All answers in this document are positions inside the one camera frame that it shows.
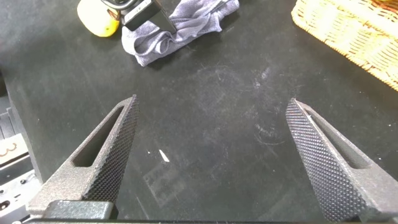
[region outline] gray towel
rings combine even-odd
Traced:
[[[203,34],[221,32],[220,20],[239,9],[238,0],[181,0],[170,16],[175,34],[161,31],[147,21],[135,31],[122,29],[124,50],[134,55],[140,65],[171,54]]]

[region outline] mesh texture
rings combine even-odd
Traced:
[[[116,202],[137,126],[138,99],[133,96],[128,107],[104,163],[96,168],[94,181],[83,196],[85,200]]]
[[[338,222],[359,215],[366,202],[295,100],[290,101],[286,118],[325,218]]]

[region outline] wicker basket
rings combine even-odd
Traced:
[[[298,0],[292,17],[398,91],[398,0]]]

